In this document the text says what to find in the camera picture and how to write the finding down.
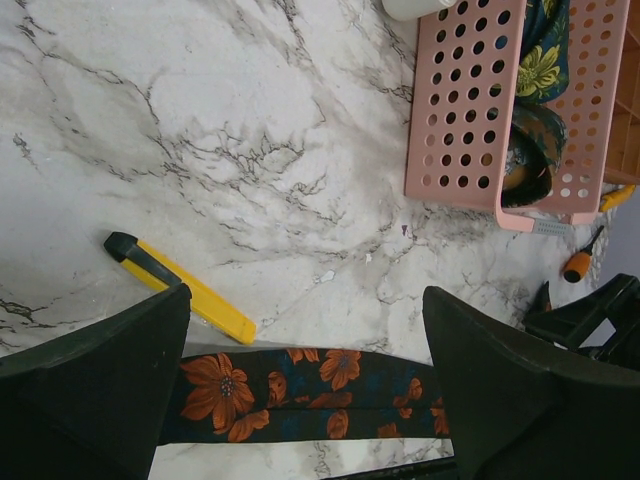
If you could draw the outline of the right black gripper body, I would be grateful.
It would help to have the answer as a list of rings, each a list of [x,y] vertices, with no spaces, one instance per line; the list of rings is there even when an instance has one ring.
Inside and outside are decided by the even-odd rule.
[[[544,283],[523,320],[525,331],[573,353],[639,368],[639,279],[618,274],[589,295],[559,308]]]

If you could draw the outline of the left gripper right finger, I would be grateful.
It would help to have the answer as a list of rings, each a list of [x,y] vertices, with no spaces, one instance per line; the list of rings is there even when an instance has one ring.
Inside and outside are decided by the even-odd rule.
[[[423,318],[463,479],[636,479],[639,374],[559,349],[440,287]]]

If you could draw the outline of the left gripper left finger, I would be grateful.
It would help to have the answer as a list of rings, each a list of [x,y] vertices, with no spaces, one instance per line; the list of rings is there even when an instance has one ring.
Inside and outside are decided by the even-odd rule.
[[[191,292],[171,287],[1,359],[4,479],[145,479],[178,371]]]

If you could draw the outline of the black orange floral tie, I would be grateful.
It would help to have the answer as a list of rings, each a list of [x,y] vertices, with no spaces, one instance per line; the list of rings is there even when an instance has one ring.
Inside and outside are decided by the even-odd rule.
[[[434,367],[345,349],[182,359],[162,445],[447,438]]]

